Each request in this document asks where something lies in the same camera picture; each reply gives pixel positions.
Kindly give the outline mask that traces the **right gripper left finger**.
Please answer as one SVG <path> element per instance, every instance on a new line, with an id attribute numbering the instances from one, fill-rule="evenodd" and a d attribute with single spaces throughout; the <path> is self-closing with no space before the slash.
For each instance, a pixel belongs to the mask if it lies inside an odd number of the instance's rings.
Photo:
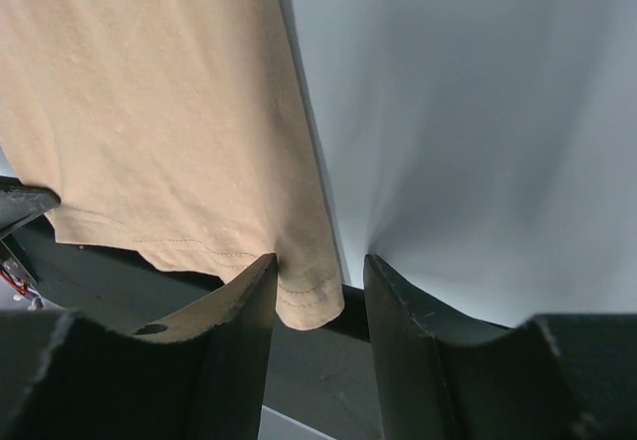
<path id="1" fill-rule="evenodd" d="M 1 315 L 5 439 L 254 439 L 277 259 L 133 334 L 77 311 Z"/>

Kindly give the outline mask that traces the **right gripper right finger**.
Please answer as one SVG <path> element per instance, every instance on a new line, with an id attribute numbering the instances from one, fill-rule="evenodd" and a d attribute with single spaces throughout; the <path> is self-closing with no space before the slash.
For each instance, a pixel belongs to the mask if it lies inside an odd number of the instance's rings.
<path id="1" fill-rule="evenodd" d="M 549 314 L 504 329 L 364 261 L 388 439 L 632 439 L 634 315 Z"/>

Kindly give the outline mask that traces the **beige t shirt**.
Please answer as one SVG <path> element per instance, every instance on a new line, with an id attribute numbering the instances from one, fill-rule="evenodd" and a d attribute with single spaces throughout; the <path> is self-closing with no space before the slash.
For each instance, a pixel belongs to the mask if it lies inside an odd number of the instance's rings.
<path id="1" fill-rule="evenodd" d="M 279 0 L 1 0 L 1 148 L 61 243 L 224 282 L 274 253 L 285 325 L 343 310 Z"/>

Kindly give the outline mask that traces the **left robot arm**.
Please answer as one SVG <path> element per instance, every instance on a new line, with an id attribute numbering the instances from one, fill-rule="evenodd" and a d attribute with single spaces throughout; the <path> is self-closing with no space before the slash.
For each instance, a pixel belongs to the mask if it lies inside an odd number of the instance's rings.
<path id="1" fill-rule="evenodd" d="M 2 176 L 0 189 L 0 229 L 4 239 L 16 229 L 60 205 L 52 190 L 25 186 L 17 178 Z"/>

